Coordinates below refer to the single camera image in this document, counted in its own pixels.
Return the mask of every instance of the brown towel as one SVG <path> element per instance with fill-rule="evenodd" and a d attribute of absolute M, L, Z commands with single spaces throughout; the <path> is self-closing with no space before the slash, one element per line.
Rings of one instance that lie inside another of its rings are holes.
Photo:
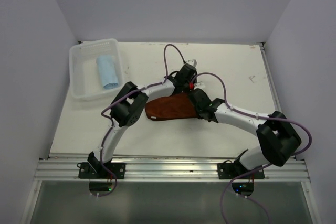
<path fill-rule="evenodd" d="M 146 104 L 147 118 L 153 121 L 166 121 L 182 118 L 197 118 L 194 106 L 187 93 L 161 97 Z"/>

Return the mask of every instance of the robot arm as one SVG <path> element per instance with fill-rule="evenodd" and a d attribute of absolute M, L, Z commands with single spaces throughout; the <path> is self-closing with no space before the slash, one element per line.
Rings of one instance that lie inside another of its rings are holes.
<path fill-rule="evenodd" d="M 255 115 L 255 118 L 252 118 L 236 112 L 232 107 L 229 108 L 222 99 L 216 98 L 211 101 L 201 89 L 191 91 L 188 96 L 201 119 L 230 124 L 258 137 L 259 146 L 245 150 L 232 164 L 223 164 L 234 177 L 268 163 L 283 166 L 301 144 L 301 138 L 290 123 L 261 119 L 285 119 L 281 112 L 275 111 L 272 115 L 258 114 L 235 107 L 238 111 Z"/>
<path fill-rule="evenodd" d="M 225 168 L 229 170 L 232 176 L 238 176 L 268 163 L 283 166 L 299 147 L 301 139 L 290 123 L 262 120 L 259 117 L 286 117 L 278 111 L 268 115 L 239 109 L 248 114 L 254 114 L 257 118 L 239 114 L 228 108 L 224 100 L 216 98 L 211 101 L 203 90 L 193 89 L 191 81 L 195 75 L 195 67 L 186 63 L 174 77 L 169 76 L 165 83 L 146 88 L 129 96 L 130 99 L 133 99 L 132 103 L 128 100 L 123 100 L 116 104 L 110 112 L 115 127 L 113 131 L 109 130 L 107 132 L 107 136 L 104 139 L 102 162 L 106 164 L 112 160 L 115 147 L 121 136 L 128 127 L 137 122 L 147 102 L 176 93 L 188 92 L 189 100 L 194 105 L 200 119 L 230 124 L 258 137 L 259 146 L 242 152 L 233 163 L 224 164 L 228 166 Z M 140 88 L 142 87 L 136 86 L 132 82 L 126 83 L 112 103 L 131 91 Z M 88 162 L 96 173 L 100 173 L 102 170 L 100 150 L 91 152 Z"/>

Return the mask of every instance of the white tabletop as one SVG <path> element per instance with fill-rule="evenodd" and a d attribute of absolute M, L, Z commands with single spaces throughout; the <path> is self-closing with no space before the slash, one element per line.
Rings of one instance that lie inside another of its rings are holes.
<path fill-rule="evenodd" d="M 273 113 L 275 106 L 258 45 L 175 44 L 186 60 L 197 60 L 197 71 L 219 75 L 227 87 L 228 102 L 259 113 Z M 164 76 L 163 43 L 120 42 L 127 81 L 150 84 Z M 169 71 L 179 70 L 182 61 L 173 48 L 167 49 Z M 217 79 L 201 76 L 198 81 L 211 99 L 223 98 Z M 109 120 L 100 112 L 114 97 L 79 101 L 68 92 L 58 123 L 51 156 L 88 154 L 100 144 Z M 258 145 L 255 136 L 230 125 L 199 119 L 153 122 L 144 112 L 121 139 L 115 154 L 154 156 L 236 157 Z"/>

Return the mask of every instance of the light blue cloth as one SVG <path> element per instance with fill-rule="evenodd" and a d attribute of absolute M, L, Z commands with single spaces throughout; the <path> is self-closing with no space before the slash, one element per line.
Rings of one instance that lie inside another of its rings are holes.
<path fill-rule="evenodd" d="M 96 59 L 100 83 L 104 89 L 114 89 L 119 85 L 116 68 L 111 55 L 101 55 Z"/>

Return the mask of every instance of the gray wall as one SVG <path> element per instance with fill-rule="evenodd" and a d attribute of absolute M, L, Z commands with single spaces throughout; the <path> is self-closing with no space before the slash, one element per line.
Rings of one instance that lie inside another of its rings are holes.
<path fill-rule="evenodd" d="M 18 223 L 57 125 L 75 44 L 55 0 L 0 0 L 0 223 Z"/>
<path fill-rule="evenodd" d="M 290 0 L 57 0 L 76 38 L 266 41 Z"/>
<path fill-rule="evenodd" d="M 323 223 L 335 223 L 336 0 L 291 0 L 266 49 L 282 108 L 313 135 L 303 156 Z"/>

